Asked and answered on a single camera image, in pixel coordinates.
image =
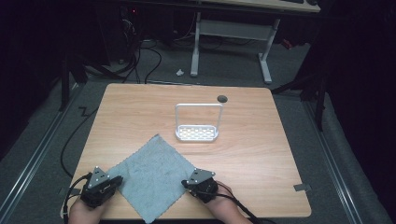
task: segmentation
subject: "white desk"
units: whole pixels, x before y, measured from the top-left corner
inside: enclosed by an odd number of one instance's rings
[[[276,10],[292,10],[299,12],[319,12],[318,6],[285,2],[280,0],[202,0],[208,3],[232,4],[244,7],[265,7]],[[198,76],[199,67],[199,39],[200,35],[218,35],[235,38],[255,39],[266,41],[265,48],[259,53],[259,62],[262,67],[262,75],[266,84],[271,84],[272,79],[268,69],[267,56],[274,41],[280,19],[276,19],[272,26],[253,25],[238,22],[201,20],[201,13],[197,13],[195,28],[195,44],[191,61],[191,76]]]

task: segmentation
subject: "dark background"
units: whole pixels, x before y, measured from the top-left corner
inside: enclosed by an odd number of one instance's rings
[[[285,19],[276,42],[287,39],[293,45],[312,44],[296,78],[330,73],[327,92],[346,139],[380,202],[396,220],[395,1],[319,3],[322,15],[351,16],[350,20],[319,25]],[[120,30],[112,29],[119,27],[115,25],[116,7],[103,11],[72,2],[38,0],[0,4],[0,158],[3,158],[62,73],[62,59],[67,51],[81,53],[100,64],[122,59],[126,52],[120,45],[123,41]],[[146,9],[144,15],[147,24],[158,24],[146,29],[147,35],[169,45],[176,37],[173,29],[176,27],[182,34],[191,22],[191,13],[168,9]],[[162,15],[167,20],[150,15]],[[113,37],[120,40],[111,42]]]

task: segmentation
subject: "human hand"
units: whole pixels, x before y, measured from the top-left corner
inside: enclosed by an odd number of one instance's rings
[[[229,197],[233,197],[233,191],[230,187],[225,184],[217,181],[219,185],[219,190],[217,194],[224,194]],[[215,199],[211,200],[208,203],[205,203],[205,207],[209,209],[212,215],[226,223],[226,224],[248,224],[251,223],[247,218],[245,218],[241,212],[239,211],[236,204],[228,198],[224,198],[221,196],[216,196]]]
[[[96,208],[91,208],[80,198],[77,198],[70,208],[69,224],[98,224],[110,199]]]

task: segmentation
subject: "black cable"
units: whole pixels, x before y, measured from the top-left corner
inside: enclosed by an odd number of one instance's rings
[[[61,165],[62,165],[62,169],[64,169],[64,172],[70,176],[71,178],[73,178],[73,176],[70,174],[70,172],[67,171],[66,167],[64,166],[64,151],[66,150],[67,145],[69,144],[70,140],[73,138],[73,136],[75,135],[75,133],[78,131],[78,129],[85,123],[85,121],[87,121],[94,113],[96,113],[96,111],[99,109],[99,107],[97,107],[96,109],[94,109],[92,111],[91,114],[89,114],[87,117],[85,117],[85,119],[77,126],[77,128],[72,132],[72,134],[70,134],[69,138],[67,139],[66,143],[64,144],[64,147],[62,148],[62,152],[61,152]]]
[[[126,80],[128,79],[128,77],[132,74],[132,72],[136,69],[137,66],[137,62],[136,62],[136,57],[133,57],[134,60],[134,67],[131,68],[131,70],[129,71],[129,73],[126,75],[126,77],[124,78],[124,80],[122,81],[122,83],[125,83]]]
[[[84,175],[82,177],[80,177],[78,180],[76,180],[76,182],[73,183],[73,185],[69,188],[69,191],[67,191],[66,197],[64,199],[64,224],[67,224],[69,222],[69,212],[68,212],[68,206],[67,203],[69,201],[69,199],[71,199],[74,196],[77,195],[73,195],[70,196],[70,194],[72,194],[72,190],[74,189],[74,187],[83,179],[89,179],[92,176],[92,173],[88,173],[87,175]]]
[[[192,37],[192,36],[195,36],[195,35],[190,35],[190,33],[191,33],[191,30],[192,30],[192,27],[193,27],[194,24],[195,24],[195,19],[196,19],[196,17],[197,17],[197,13],[195,12],[194,15],[192,16],[192,21],[191,21],[190,29],[189,29],[189,30],[187,31],[187,33],[186,33],[185,35],[183,35],[182,37],[177,38],[177,39],[174,39],[174,40],[173,40],[174,43],[176,43],[178,40],[183,40],[183,39],[186,39],[186,38],[190,38],[190,37]]]
[[[218,43],[218,45],[217,46],[215,46],[214,48],[206,48],[206,47],[204,47],[202,44],[203,44],[203,42],[204,41],[201,41],[201,43],[199,44],[199,47],[201,48],[201,49],[218,49],[218,48],[220,48],[221,46],[222,46],[222,44],[223,44],[223,42],[224,42],[224,37],[217,37],[217,36],[203,36],[203,38],[202,38],[203,40],[211,40],[211,39],[214,39],[214,40],[217,40],[217,39],[219,39],[219,43]]]
[[[140,27],[138,29],[138,32],[136,32],[136,34],[133,35],[131,44],[129,44],[129,46],[127,46],[127,50],[128,50],[127,54],[129,56],[128,64],[125,67],[121,68],[120,70],[117,70],[117,71],[114,71],[111,73],[113,73],[114,75],[119,75],[119,74],[122,74],[122,73],[130,70],[130,69],[133,70],[136,67],[135,60],[134,60],[134,51],[135,51],[135,49],[140,48],[141,43],[139,40],[140,40],[140,37],[142,36],[142,34],[143,34],[143,29]],[[96,73],[87,67],[85,67],[85,71],[91,75],[94,75],[94,76],[106,75],[105,73],[103,73],[103,71],[99,71],[99,73]]]
[[[95,70],[101,72],[103,75],[113,78],[113,79],[123,79],[123,77],[120,77],[119,75],[115,74],[114,72],[111,72],[107,68],[103,67],[101,64],[96,63],[94,61],[91,61],[90,59],[86,58],[83,55],[75,54],[74,57],[78,62],[84,64],[84,65],[90,65],[93,67]]]
[[[251,213],[244,205],[242,205],[242,204],[235,198],[235,196],[231,197],[231,196],[228,196],[228,195],[226,195],[226,194],[207,193],[207,192],[203,192],[203,191],[197,191],[197,193],[206,194],[206,195],[211,195],[211,196],[220,196],[220,197],[223,197],[223,198],[230,199],[230,200],[233,201],[237,206],[239,206],[239,207],[242,209],[242,211],[244,211],[248,216],[251,217],[253,223],[255,223],[255,224],[261,224],[261,223],[262,223],[256,216],[254,216],[253,213]],[[270,220],[270,219],[267,219],[267,218],[262,218],[262,220],[263,220],[263,221],[266,221],[266,222],[269,222],[269,223],[272,223],[272,224],[276,224],[273,220]]]
[[[149,47],[144,47],[144,49],[154,49],[155,47],[157,47],[158,41],[155,39],[144,40],[143,42],[150,42],[150,41],[154,42],[154,45],[149,46]]]
[[[151,73],[154,72],[154,70],[157,69],[158,66],[160,66],[160,63],[163,60],[163,57],[161,56],[161,54],[158,51],[156,51],[154,49],[147,49],[147,50],[151,50],[151,51],[155,52],[156,54],[158,54],[158,56],[160,56],[160,60],[158,61],[157,65],[146,75],[145,84],[148,84],[149,75],[151,75]]]
[[[178,45],[178,46],[181,46],[181,47],[189,47],[189,46],[191,46],[191,45],[194,44],[194,39],[191,39],[192,37],[194,37],[194,35],[187,36],[187,37],[185,37],[185,38],[183,38],[183,39],[174,40],[173,43],[174,43],[175,45]],[[178,42],[182,42],[182,41],[188,42],[188,43],[187,43],[187,44],[180,44],[180,43],[178,43]]]
[[[255,39],[249,39],[249,40],[245,40],[244,43],[238,43],[238,42],[232,41],[232,40],[230,40],[230,39],[234,39],[234,38],[225,38],[225,39],[224,39],[224,42],[225,42],[225,43],[228,43],[228,44],[238,45],[238,46],[245,46],[245,45],[248,45],[248,44],[250,44],[250,43],[255,43],[255,42],[257,42],[257,40],[255,40]]]
[[[136,83],[140,84],[140,76],[137,74],[137,68],[134,69],[134,76],[136,77]]]

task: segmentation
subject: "wire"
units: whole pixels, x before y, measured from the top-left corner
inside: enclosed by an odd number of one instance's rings
[[[77,197],[77,196],[81,196],[81,194],[75,194],[75,195],[69,196],[67,199],[70,200],[71,198],[74,198],[74,197]]]
[[[89,114],[87,117],[85,117],[85,119],[77,126],[77,128],[72,132],[72,134],[70,134],[69,138],[67,139],[66,143],[64,144],[64,147],[62,148],[62,152],[61,152],[61,165],[62,165],[62,169],[64,169],[64,172],[70,176],[71,178],[73,178],[72,174],[70,174],[70,172],[67,171],[66,167],[64,166],[64,151],[67,148],[67,145],[69,144],[70,140],[73,138],[73,136],[76,134],[76,132],[78,131],[78,129],[85,123],[85,121],[87,121],[94,113],[96,113],[96,111],[99,109],[99,107],[97,107],[96,109],[94,109],[91,114]]]
[[[248,45],[248,44],[256,43],[258,41],[258,40],[255,40],[255,39],[249,39],[249,40],[245,40],[245,42],[243,42],[243,43],[238,43],[236,41],[232,41],[232,39],[235,39],[235,38],[226,38],[224,40],[224,42],[228,43],[228,44],[233,44],[233,45],[245,46],[245,45]]]
[[[161,54],[158,51],[156,51],[154,49],[147,49],[147,50],[151,50],[151,51],[155,52],[156,54],[158,54],[158,56],[160,56],[160,60],[158,61],[157,65],[146,75],[145,84],[148,84],[149,75],[151,75],[151,73],[154,72],[154,70],[160,66],[160,63],[163,60],[163,57],[161,56]]]
[[[127,22],[127,24],[128,25],[131,25],[132,23],[130,22],[130,21],[128,21],[128,20],[125,20],[125,22]],[[120,70],[117,70],[117,71],[114,71],[114,72],[111,72],[111,73],[113,73],[113,74],[115,74],[115,75],[119,75],[119,74],[122,74],[122,73],[124,73],[124,72],[126,72],[126,71],[128,71],[128,70],[130,70],[130,69],[134,69],[135,67],[136,67],[136,64],[135,64],[135,60],[134,60],[134,52],[135,52],[135,50],[137,49],[137,48],[139,48],[140,47],[140,45],[141,45],[141,42],[139,41],[139,39],[140,39],[140,37],[141,37],[141,35],[143,34],[143,30],[142,29],[139,29],[137,32],[136,32],[136,34],[134,34],[133,36],[132,36],[132,39],[131,39],[131,41],[128,41],[128,42],[130,42],[130,43],[127,43],[127,54],[128,54],[128,56],[127,57],[129,57],[129,62],[128,62],[128,64],[125,66],[125,67],[122,67]],[[84,67],[85,68],[85,71],[87,72],[87,73],[89,73],[89,74],[91,74],[91,75],[94,75],[94,76],[102,76],[102,75],[104,75],[104,73],[102,73],[102,72],[95,72],[95,71],[92,71],[90,68],[88,68],[88,67]]]
[[[181,47],[188,47],[194,44],[194,40],[191,39],[193,35],[187,36],[184,39],[179,39],[178,41],[174,41],[175,45],[181,46]]]
[[[64,199],[64,224],[67,224],[69,222],[69,211],[68,211],[68,206],[67,203],[69,202],[69,199],[73,198],[74,196],[77,195],[73,195],[70,197],[70,194],[72,194],[72,190],[74,189],[74,187],[83,179],[89,179],[92,176],[92,173],[88,173],[87,175],[84,175],[82,177],[80,177],[78,180],[76,180],[76,182],[73,183],[73,185],[69,188],[69,191],[67,191],[66,194],[66,198]]]
[[[132,72],[136,69],[136,66],[137,66],[137,59],[136,59],[135,56],[133,57],[133,60],[134,60],[134,67],[131,68],[131,70],[128,72],[128,74],[125,76],[124,80],[123,80],[121,83],[125,83],[126,80],[128,79],[128,77],[129,77],[129,76],[132,74]]]
[[[140,76],[137,74],[137,68],[134,69],[134,76],[136,77],[136,83],[140,84]]]
[[[154,48],[157,47],[157,45],[158,45],[158,41],[155,40],[155,39],[146,39],[146,40],[143,40],[142,43],[141,43],[141,45],[143,44],[143,42],[146,42],[146,43],[148,43],[148,42],[154,42],[154,45],[153,45],[153,46],[144,47],[144,49],[154,49]]]
[[[197,193],[206,194],[206,195],[211,195],[211,196],[220,196],[220,197],[223,197],[223,198],[230,199],[230,200],[233,201],[236,205],[238,205],[238,206],[242,209],[242,211],[244,211],[248,216],[251,217],[253,223],[256,223],[256,224],[261,224],[261,223],[262,223],[256,216],[254,216],[253,213],[251,213],[244,205],[242,205],[242,204],[235,198],[235,196],[231,197],[231,196],[226,195],[226,194],[207,193],[207,192],[203,192],[203,191],[197,191]],[[266,222],[269,222],[269,223],[272,223],[272,224],[276,224],[273,220],[270,220],[270,219],[267,219],[267,218],[262,218],[262,220],[263,220],[263,221],[266,221]]]
[[[192,22],[191,22],[191,26],[190,26],[189,31],[185,35],[183,35],[181,38],[174,39],[174,41],[190,38],[191,36],[193,36],[193,35],[190,35],[190,32],[192,30],[192,27],[194,26],[194,22],[195,22],[196,16],[197,16],[197,13],[195,12],[194,15],[192,16]]]
[[[133,26],[133,24],[130,21],[126,20],[126,19],[122,19],[122,21],[126,21],[126,23],[128,23],[128,25],[129,25],[128,29],[130,29],[131,26]]]
[[[213,40],[217,40],[217,39],[219,39],[219,43],[218,43],[218,45],[217,46],[215,46],[214,48],[206,48],[206,47],[204,47],[202,44],[200,44],[199,45],[199,47],[201,48],[201,49],[218,49],[218,48],[220,48],[221,46],[222,46],[222,44],[223,44],[223,42],[224,42],[224,37],[218,37],[218,36],[208,36],[208,35],[203,35],[203,38],[202,38],[203,40],[204,39],[206,39],[206,40],[211,40],[211,39],[213,39]]]

